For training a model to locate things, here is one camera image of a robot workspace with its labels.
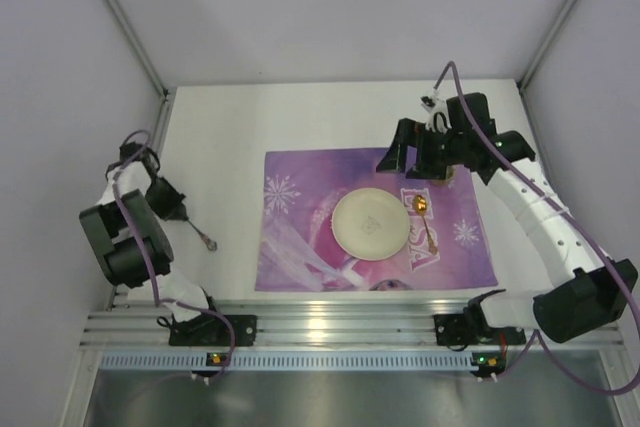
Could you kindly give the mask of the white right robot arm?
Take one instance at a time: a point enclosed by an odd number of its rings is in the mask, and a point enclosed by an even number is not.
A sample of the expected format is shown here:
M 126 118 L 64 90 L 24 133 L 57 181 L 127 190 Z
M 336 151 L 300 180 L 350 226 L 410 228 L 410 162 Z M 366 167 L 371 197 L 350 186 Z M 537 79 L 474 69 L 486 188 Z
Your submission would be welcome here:
M 476 173 L 514 216 L 551 283 L 547 291 L 498 289 L 470 300 L 478 331 L 538 329 L 564 343 L 617 321 L 628 305 L 622 291 L 638 280 L 636 267 L 597 254 L 570 224 L 568 208 L 525 138 L 498 132 L 482 93 L 427 103 L 433 108 L 428 121 L 399 120 L 377 171 L 429 181 L 445 179 L 452 167 Z

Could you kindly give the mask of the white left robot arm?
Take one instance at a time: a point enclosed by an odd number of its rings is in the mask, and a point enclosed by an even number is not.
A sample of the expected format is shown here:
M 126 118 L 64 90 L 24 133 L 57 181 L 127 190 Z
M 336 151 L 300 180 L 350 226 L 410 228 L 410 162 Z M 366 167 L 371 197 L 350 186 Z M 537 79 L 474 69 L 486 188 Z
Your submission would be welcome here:
M 106 280 L 145 289 L 174 321 L 186 324 L 216 310 L 204 288 L 174 267 L 165 222 L 191 221 L 186 196 L 160 175 L 156 152 L 128 140 L 106 170 L 106 188 L 79 221 Z

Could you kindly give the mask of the small metal cup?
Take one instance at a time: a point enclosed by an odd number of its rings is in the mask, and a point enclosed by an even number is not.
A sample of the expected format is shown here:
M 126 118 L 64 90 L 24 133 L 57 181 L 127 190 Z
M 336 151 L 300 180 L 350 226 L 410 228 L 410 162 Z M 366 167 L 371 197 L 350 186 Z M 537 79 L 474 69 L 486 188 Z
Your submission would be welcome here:
M 435 187 L 449 187 L 453 182 L 456 174 L 455 166 L 448 166 L 446 168 L 445 176 L 442 179 L 430 180 L 429 183 Z

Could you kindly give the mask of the gold spoon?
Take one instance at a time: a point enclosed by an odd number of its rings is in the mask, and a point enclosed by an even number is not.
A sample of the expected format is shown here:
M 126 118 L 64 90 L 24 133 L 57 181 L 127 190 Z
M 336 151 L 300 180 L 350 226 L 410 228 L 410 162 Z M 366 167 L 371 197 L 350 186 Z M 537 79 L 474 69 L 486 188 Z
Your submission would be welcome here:
M 426 214 L 427 214 L 427 210 L 428 210 L 428 203 L 427 200 L 424 196 L 422 195 L 416 195 L 414 197 L 413 200 L 413 208 L 414 211 L 421 217 L 424 228 L 425 228 L 425 232 L 426 232 L 426 238 L 427 238 L 427 243 L 428 243 L 428 251 L 431 255 L 437 255 L 438 254 L 438 247 L 436 245 L 436 242 L 433 238 L 433 236 L 431 235 L 431 230 L 428 226 L 427 220 L 426 220 Z

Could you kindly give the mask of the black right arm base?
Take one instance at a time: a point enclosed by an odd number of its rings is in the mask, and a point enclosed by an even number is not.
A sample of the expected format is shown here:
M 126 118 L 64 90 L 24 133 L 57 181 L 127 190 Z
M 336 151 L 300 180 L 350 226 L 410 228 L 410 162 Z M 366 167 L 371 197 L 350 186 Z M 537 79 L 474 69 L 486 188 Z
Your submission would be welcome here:
M 500 335 L 463 313 L 437 314 L 433 316 L 436 344 L 454 351 L 470 346 L 501 343 Z

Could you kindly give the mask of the silver purple fork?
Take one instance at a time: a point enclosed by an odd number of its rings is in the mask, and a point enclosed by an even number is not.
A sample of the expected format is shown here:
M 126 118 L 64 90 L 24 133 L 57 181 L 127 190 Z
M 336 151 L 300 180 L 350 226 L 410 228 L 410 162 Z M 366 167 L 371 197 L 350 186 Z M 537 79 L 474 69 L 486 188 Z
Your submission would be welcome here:
M 208 251 L 215 252 L 217 250 L 217 243 L 213 239 L 211 239 L 206 233 L 199 229 L 191 220 L 187 220 L 187 223 L 197 233 Z

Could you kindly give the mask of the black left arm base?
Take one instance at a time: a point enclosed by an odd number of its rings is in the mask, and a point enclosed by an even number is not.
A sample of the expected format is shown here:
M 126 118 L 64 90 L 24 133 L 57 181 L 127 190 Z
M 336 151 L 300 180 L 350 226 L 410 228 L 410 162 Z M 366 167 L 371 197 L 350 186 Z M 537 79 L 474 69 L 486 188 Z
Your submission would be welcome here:
M 235 334 L 235 346 L 252 346 L 257 334 L 255 315 L 229 315 L 227 317 Z M 178 347 L 229 347 L 231 334 L 226 324 L 217 318 L 200 314 L 186 321 L 177 322 L 174 317 L 158 317 L 160 327 L 169 331 L 169 345 Z

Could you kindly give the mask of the cream round plate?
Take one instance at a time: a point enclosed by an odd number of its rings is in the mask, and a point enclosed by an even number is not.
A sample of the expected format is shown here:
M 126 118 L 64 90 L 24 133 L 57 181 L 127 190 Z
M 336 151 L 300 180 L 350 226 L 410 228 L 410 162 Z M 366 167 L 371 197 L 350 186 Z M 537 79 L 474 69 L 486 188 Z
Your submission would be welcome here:
M 337 244 L 350 256 L 381 261 L 404 248 L 410 218 L 396 196 L 377 188 L 361 188 L 338 201 L 331 229 Z

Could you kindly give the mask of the purple Elsa placemat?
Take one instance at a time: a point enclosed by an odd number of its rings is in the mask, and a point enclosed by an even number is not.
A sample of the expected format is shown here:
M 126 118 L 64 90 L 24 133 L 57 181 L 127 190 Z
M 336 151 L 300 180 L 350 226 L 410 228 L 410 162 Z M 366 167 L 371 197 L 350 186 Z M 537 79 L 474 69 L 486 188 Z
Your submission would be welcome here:
M 497 286 L 471 173 L 456 167 L 449 187 L 377 173 L 384 152 L 352 148 L 266 154 L 256 290 L 328 293 Z M 333 236 L 336 204 L 361 188 L 391 193 L 408 212 L 408 242 L 388 259 L 356 259 Z M 427 200 L 426 220 L 437 255 L 428 251 L 422 219 L 413 208 L 416 195 Z

